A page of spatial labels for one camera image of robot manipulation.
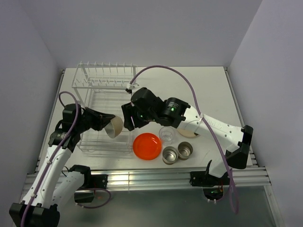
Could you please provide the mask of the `floral ceramic bowl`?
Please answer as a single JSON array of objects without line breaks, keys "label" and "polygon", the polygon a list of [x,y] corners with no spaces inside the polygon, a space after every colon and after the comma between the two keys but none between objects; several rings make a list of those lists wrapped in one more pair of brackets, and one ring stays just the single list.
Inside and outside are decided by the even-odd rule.
[{"label": "floral ceramic bowl", "polygon": [[105,126],[105,132],[110,138],[117,137],[124,127],[123,120],[119,116],[115,116],[110,120],[109,124]]}]

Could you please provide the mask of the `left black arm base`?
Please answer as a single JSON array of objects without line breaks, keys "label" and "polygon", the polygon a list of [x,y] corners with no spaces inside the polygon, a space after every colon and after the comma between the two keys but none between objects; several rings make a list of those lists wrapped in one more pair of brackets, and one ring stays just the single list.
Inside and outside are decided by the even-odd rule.
[{"label": "left black arm base", "polygon": [[76,203],[84,204],[91,203],[97,193],[96,190],[88,190],[89,188],[102,188],[106,189],[108,183],[108,175],[92,175],[88,184],[80,187],[74,194]]}]

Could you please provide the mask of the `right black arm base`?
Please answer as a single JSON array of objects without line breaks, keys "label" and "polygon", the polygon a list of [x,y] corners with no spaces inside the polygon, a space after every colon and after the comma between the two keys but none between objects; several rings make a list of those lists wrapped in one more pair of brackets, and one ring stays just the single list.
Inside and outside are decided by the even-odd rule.
[{"label": "right black arm base", "polygon": [[212,176],[209,174],[209,167],[212,161],[209,161],[205,171],[192,171],[190,172],[189,183],[192,186],[197,187],[215,187],[221,185],[229,185],[230,178],[228,173],[225,172],[224,175],[220,178]]}]

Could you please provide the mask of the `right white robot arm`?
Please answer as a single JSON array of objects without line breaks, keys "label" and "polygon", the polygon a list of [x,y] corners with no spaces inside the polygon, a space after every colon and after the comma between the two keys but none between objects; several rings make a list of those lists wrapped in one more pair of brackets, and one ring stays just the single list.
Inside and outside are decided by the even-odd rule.
[{"label": "right white robot arm", "polygon": [[209,163],[205,172],[209,184],[216,184],[230,168],[245,169],[247,166],[253,135],[251,126],[233,126],[200,114],[189,103],[175,97],[161,100],[145,87],[137,90],[130,102],[121,108],[124,127],[129,131],[155,122],[214,139],[222,157]]}]

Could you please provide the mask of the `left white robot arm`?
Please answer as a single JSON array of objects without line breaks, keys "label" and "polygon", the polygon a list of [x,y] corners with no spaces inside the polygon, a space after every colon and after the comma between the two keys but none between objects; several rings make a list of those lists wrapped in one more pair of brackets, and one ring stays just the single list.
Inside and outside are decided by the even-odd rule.
[{"label": "left white robot arm", "polygon": [[13,203],[9,214],[17,227],[56,227],[59,209],[78,189],[93,185],[88,166],[74,165],[60,185],[57,182],[81,134],[101,131],[112,124],[115,115],[101,113],[80,104],[68,104],[51,134],[47,154],[38,175],[20,203]]}]

